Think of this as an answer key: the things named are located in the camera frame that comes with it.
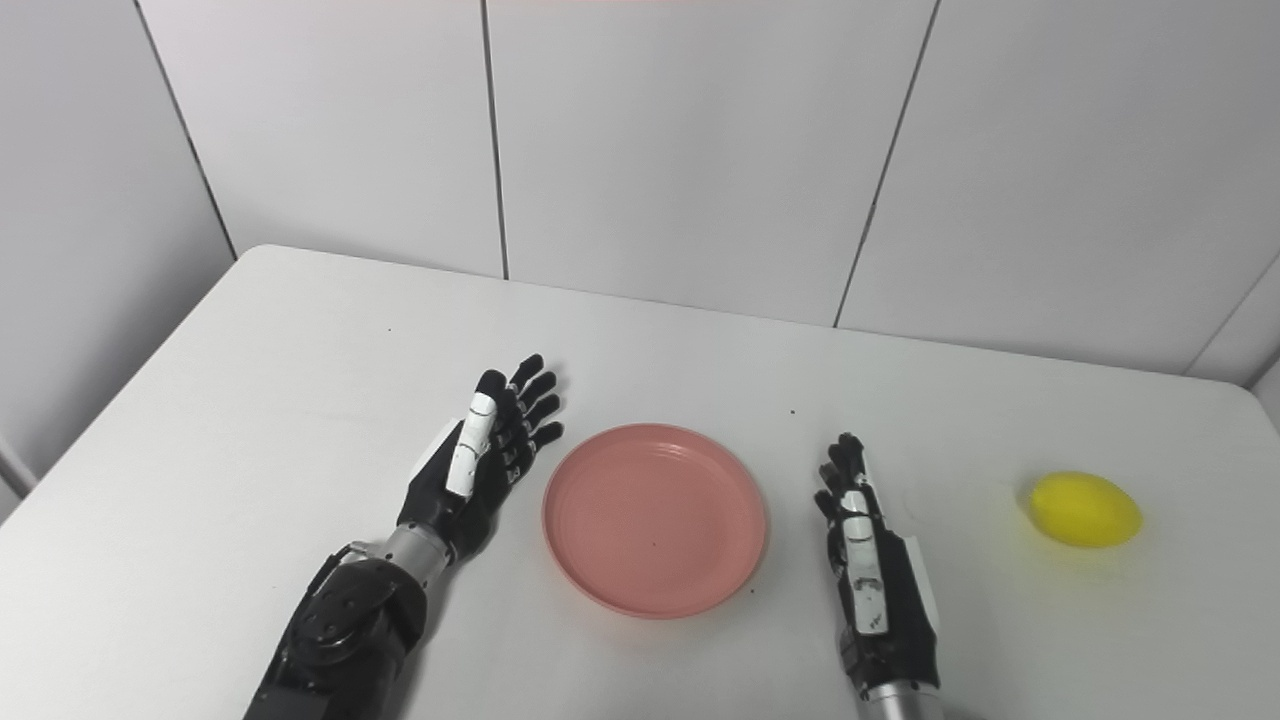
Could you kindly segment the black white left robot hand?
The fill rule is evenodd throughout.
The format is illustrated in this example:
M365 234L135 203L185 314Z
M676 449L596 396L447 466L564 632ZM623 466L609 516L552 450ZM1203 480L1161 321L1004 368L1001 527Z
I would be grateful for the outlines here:
M398 524L425 529L451 564L474 556L494 532L497 514L539 452L562 437L557 375L544 357L526 357L513 375L490 369L467 413L410 482Z

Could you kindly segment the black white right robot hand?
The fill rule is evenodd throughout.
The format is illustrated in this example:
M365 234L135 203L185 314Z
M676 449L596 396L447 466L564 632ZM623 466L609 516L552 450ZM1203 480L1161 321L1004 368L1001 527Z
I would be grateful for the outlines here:
M863 442L842 433L819 466L815 505L845 628L838 651L860 696L893 683L941 687L937 634L906 538L891 530L867 475Z

